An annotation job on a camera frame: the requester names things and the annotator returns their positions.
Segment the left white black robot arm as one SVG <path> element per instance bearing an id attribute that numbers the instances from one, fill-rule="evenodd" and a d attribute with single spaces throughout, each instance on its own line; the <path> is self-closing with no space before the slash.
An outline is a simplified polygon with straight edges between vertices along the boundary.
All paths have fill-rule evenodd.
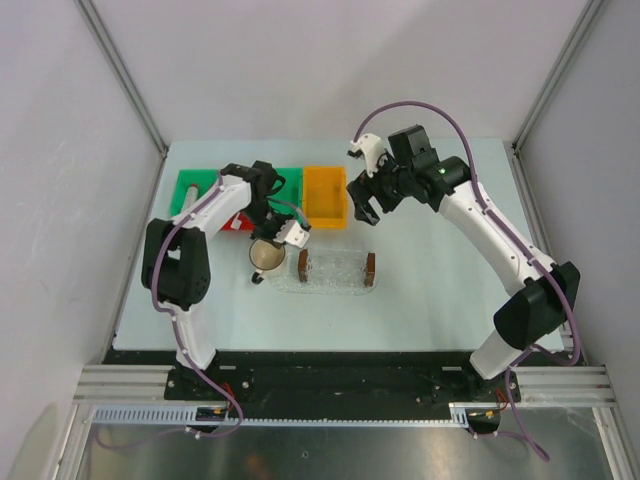
<path id="1" fill-rule="evenodd" d="M 195 203 L 168 220 L 151 220 L 145 232 L 141 283 L 150 291 L 153 308 L 170 316 L 177 358 L 192 368 L 186 387 L 197 398 L 214 397 L 221 376 L 208 366 L 216 355 L 213 335 L 196 318 L 197 305 L 211 285 L 209 242 L 237 213 L 244 215 L 261 240 L 276 242 L 292 215 L 275 211 L 269 199 L 286 179 L 269 163 L 247 167 L 231 163 Z"/>

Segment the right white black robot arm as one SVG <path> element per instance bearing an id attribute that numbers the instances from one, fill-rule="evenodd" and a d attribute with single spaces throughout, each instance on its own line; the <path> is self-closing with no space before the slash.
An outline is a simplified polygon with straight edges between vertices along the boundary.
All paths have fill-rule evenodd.
<path id="1" fill-rule="evenodd" d="M 540 338 L 568 319 L 580 273 L 543 253 L 496 208 L 484 187 L 472 180 L 461 158 L 440 159 L 425 129 L 415 125 L 386 140 L 368 133 L 351 142 L 349 156 L 364 170 L 347 186 L 357 220 L 374 226 L 379 211 L 390 213 L 406 198 L 427 204 L 455 225 L 493 268 L 508 301 L 494 314 L 494 329 L 469 358 L 461 376 L 463 393 L 484 401 L 497 389 L 497 376 Z"/>

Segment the white toothpaste tube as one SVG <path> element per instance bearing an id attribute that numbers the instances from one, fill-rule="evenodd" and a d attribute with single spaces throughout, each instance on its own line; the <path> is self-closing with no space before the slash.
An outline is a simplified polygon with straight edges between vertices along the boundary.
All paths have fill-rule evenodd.
<path id="1" fill-rule="evenodd" d="M 186 189 L 184 201 L 180 213 L 188 212 L 199 199 L 199 188 L 197 184 L 190 184 Z"/>

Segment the clear holder with brown ends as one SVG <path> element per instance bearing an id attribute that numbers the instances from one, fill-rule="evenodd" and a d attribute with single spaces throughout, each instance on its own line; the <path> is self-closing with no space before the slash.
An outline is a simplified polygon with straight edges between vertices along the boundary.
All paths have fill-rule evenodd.
<path id="1" fill-rule="evenodd" d="M 372 288 L 377 256 L 371 251 L 304 249 L 296 272 L 300 283 L 340 288 Z"/>

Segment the cream enamel mug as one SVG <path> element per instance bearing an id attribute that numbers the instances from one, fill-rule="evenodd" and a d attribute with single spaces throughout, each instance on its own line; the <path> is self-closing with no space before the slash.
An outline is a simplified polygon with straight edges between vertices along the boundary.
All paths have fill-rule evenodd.
<path id="1" fill-rule="evenodd" d="M 253 267 L 251 283 L 261 284 L 265 279 L 284 272 L 286 267 L 286 248 L 282 244 L 272 244 L 262 239 L 253 241 L 249 248 L 249 261 Z"/>

